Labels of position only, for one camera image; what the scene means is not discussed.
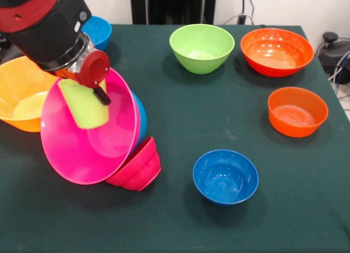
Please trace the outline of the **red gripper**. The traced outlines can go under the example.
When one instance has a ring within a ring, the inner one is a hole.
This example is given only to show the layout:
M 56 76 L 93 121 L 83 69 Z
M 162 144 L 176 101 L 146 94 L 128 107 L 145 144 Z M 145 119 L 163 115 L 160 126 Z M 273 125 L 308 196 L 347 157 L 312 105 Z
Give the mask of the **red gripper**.
M 103 81 L 110 67 L 109 57 L 104 51 L 85 51 L 72 64 L 60 70 L 49 71 L 54 76 L 71 79 L 79 85 L 93 88 L 94 95 L 105 106 L 111 104 L 111 99 L 103 88 L 98 87 Z

